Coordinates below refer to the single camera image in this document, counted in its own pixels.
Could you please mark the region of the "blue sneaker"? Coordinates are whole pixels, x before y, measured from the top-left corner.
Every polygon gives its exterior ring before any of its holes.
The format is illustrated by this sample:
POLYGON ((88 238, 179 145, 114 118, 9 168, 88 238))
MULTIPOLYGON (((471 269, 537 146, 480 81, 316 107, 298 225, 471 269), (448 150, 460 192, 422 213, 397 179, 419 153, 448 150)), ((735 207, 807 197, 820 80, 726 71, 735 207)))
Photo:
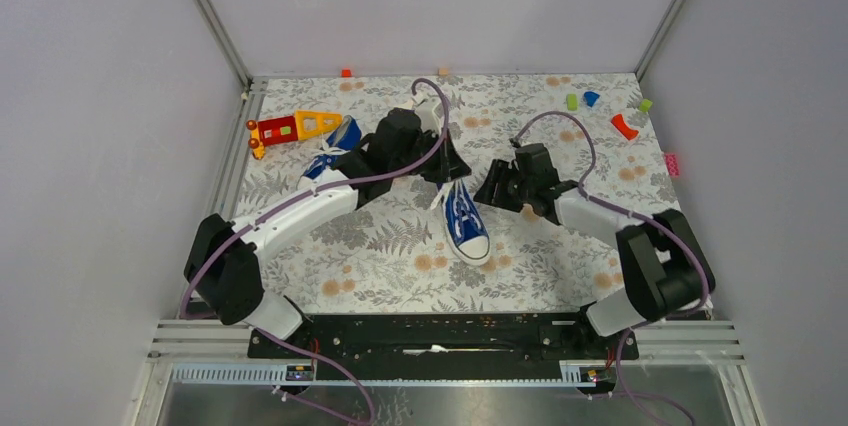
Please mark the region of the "blue sneaker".
POLYGON ((316 184, 321 174, 330 169, 341 155, 353 150, 361 139, 362 131, 357 121, 350 115, 344 116, 339 126, 321 139, 317 154, 300 176, 297 188, 316 184))
POLYGON ((488 231, 462 179, 438 183, 430 208, 442 214, 448 245, 460 260, 470 266, 482 266, 490 259, 488 231))

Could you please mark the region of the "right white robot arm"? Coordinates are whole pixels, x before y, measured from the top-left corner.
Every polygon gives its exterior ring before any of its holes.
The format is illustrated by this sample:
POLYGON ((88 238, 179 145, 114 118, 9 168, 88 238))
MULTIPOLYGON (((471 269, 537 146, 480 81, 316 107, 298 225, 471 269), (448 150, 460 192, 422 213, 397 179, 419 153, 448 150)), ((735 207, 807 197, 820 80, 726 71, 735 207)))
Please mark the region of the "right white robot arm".
POLYGON ((593 197, 580 182, 560 179, 540 143, 516 149, 512 161, 494 160, 474 199, 513 212, 529 206, 549 222, 617 251, 624 286, 582 309, 583 324, 575 328, 573 342, 583 356, 601 356, 615 333, 701 306, 715 289, 714 275, 680 211, 645 216, 593 197))

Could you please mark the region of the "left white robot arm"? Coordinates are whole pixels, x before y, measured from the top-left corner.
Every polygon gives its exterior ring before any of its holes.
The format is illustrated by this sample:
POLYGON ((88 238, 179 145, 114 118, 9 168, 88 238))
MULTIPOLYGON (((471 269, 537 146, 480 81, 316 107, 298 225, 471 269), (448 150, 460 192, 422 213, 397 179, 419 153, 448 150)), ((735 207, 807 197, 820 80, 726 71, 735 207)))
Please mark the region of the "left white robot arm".
POLYGON ((470 173, 448 130, 395 108, 311 184, 265 211, 230 221, 218 213, 204 218, 184 269, 189 290, 222 324, 262 329, 282 354, 299 356, 311 333, 292 301, 265 290, 261 266, 312 230, 389 192, 397 177, 446 184, 470 173))

